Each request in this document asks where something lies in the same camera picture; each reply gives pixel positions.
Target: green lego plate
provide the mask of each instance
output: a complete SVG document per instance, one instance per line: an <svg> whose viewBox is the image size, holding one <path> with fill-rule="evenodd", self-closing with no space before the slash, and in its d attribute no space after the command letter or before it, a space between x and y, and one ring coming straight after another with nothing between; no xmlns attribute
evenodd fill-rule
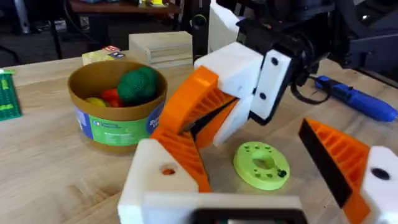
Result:
<svg viewBox="0 0 398 224"><path fill-rule="evenodd" d="M12 74L12 70L0 70L0 121L22 116Z"/></svg>

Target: green broccoli toy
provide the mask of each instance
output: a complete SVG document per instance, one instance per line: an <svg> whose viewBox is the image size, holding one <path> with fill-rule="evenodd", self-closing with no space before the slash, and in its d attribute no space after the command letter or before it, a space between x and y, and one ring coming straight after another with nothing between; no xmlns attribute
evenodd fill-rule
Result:
<svg viewBox="0 0 398 224"><path fill-rule="evenodd" d="M156 96L157 74L149 67L127 72L119 81L118 94L124 105L136 106Z"/></svg>

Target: black cable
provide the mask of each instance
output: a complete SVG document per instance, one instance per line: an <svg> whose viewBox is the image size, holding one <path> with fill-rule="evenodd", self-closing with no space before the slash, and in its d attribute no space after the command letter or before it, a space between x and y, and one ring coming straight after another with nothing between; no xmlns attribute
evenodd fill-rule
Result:
<svg viewBox="0 0 398 224"><path fill-rule="evenodd" d="M83 36L85 36L87 39L91 40L92 42L102 46L102 47L106 47L105 44L101 43L100 41L90 37L90 35L87 35L86 33L84 33L84 31L82 31L82 29L80 27L78 27L74 21L72 20L72 18L69 15L69 11L68 11L68 7L67 7L67 1L69 0L63 0L63 10L65 11L65 15L67 16L66 19L69 20L69 23L72 24L74 26L74 28L79 31Z"/></svg>
<svg viewBox="0 0 398 224"><path fill-rule="evenodd" d="M327 85L327 83L323 80L317 80L316 77L313 76L309 76L308 78L318 82L319 84L321 84L323 86L323 90L326 92L326 97L323 100L313 100L313 99L309 99L305 96L303 96L301 94L301 92L299 91L299 89L297 88L297 83L299 82L299 80L301 80L302 76L297 77L293 83L290 85L290 90L292 91L293 95L299 99L300 101L303 101L304 103L308 103L311 105L319 105L323 102L325 102L326 100L329 100L330 96L331 96L331 87L330 85Z"/></svg>

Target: red toy fruit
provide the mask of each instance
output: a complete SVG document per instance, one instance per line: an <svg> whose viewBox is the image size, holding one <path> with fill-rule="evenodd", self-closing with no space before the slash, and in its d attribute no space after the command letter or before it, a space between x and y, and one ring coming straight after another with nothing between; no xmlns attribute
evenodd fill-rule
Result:
<svg viewBox="0 0 398 224"><path fill-rule="evenodd" d="M108 100L107 103L109 103L109 105L111 107L123 107L122 102L120 101L120 99Z"/></svg>
<svg viewBox="0 0 398 224"><path fill-rule="evenodd" d="M101 98L105 101L119 99L118 89L105 90L101 94Z"/></svg>

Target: blue tool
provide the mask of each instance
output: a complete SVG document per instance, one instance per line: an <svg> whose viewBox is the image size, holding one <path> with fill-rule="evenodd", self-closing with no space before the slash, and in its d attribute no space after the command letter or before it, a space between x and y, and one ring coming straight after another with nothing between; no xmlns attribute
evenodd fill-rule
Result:
<svg viewBox="0 0 398 224"><path fill-rule="evenodd" d="M325 85L330 88L332 96L376 121L391 122L397 118L398 111L384 101L324 75L315 79L316 88L324 90Z"/></svg>

